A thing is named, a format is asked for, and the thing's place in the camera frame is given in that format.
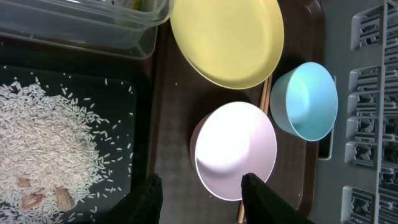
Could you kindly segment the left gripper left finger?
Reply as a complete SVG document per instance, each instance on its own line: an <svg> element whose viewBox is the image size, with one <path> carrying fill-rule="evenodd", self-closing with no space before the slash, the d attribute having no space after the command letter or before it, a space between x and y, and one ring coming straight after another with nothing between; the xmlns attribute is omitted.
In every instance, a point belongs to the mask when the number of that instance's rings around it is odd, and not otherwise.
<svg viewBox="0 0 398 224"><path fill-rule="evenodd" d="M163 204L162 179L150 174L129 192L98 223L105 224L159 224Z"/></svg>

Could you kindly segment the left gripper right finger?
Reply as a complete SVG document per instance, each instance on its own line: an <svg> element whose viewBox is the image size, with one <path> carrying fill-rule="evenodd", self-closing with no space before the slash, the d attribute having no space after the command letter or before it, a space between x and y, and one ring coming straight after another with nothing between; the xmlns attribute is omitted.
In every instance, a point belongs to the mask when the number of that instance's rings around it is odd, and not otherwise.
<svg viewBox="0 0 398 224"><path fill-rule="evenodd" d="M256 174L243 175L241 188L247 224L314 224Z"/></svg>

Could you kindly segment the white bowl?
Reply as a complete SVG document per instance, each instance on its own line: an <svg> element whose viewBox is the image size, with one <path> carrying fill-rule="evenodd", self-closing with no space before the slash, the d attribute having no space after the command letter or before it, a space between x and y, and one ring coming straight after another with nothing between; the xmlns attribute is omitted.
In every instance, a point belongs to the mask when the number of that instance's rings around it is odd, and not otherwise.
<svg viewBox="0 0 398 224"><path fill-rule="evenodd" d="M277 157L274 127L257 106L234 101L205 116L190 138L190 160L213 196L240 201L241 179L248 173L266 182Z"/></svg>

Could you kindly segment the pile of rice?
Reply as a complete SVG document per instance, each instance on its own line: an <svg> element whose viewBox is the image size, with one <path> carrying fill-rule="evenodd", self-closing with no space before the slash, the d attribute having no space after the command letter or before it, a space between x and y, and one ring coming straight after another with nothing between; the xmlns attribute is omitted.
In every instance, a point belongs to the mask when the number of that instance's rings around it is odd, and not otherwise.
<svg viewBox="0 0 398 224"><path fill-rule="evenodd" d="M47 95L38 84L1 84L2 223L54 223L53 216L64 212L55 196L60 186L75 206L88 196L104 167L90 118L72 100ZM29 179L30 187L18 187L19 178ZM29 194L44 197L23 210L21 200Z"/></svg>

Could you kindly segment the light blue bowl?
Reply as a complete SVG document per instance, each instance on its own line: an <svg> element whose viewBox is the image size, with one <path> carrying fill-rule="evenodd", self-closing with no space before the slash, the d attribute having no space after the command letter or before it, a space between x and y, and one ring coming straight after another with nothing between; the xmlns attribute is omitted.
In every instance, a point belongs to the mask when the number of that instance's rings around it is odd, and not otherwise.
<svg viewBox="0 0 398 224"><path fill-rule="evenodd" d="M331 131L336 120L335 81L319 63L303 63L274 83L270 109L283 131L306 141L319 141Z"/></svg>

